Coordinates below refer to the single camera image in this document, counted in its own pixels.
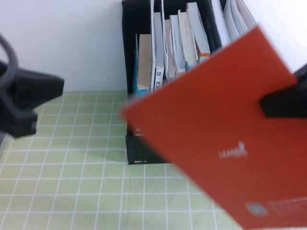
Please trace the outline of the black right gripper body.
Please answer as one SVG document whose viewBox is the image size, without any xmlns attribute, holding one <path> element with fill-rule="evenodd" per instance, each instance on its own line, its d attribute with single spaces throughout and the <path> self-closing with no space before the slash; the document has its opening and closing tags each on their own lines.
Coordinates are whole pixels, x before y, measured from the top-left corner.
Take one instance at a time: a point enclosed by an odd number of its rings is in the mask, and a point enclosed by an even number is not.
<svg viewBox="0 0 307 230">
<path fill-rule="evenodd" d="M 296 87 L 306 87 L 307 86 L 307 64 L 302 66 L 296 72 L 294 72 L 294 76 L 297 79 Z"/>
</svg>

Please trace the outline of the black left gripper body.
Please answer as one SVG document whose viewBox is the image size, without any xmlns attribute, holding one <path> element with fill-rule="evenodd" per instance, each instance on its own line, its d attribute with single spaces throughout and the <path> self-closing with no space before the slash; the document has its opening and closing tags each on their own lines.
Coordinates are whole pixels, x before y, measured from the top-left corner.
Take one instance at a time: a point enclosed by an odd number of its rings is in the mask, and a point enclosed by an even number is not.
<svg viewBox="0 0 307 230">
<path fill-rule="evenodd" d="M 36 134 L 38 115 L 18 108 L 7 94 L 0 95 L 0 130 L 14 138 Z"/>
</svg>

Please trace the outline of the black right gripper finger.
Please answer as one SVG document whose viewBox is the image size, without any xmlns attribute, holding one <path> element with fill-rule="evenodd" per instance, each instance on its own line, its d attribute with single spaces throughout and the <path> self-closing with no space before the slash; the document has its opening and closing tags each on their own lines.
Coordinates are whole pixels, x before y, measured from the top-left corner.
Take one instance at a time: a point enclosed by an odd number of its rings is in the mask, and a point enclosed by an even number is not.
<svg viewBox="0 0 307 230">
<path fill-rule="evenodd" d="M 296 85 L 272 92 L 260 99 L 266 117 L 306 117 L 307 84 Z"/>
</svg>

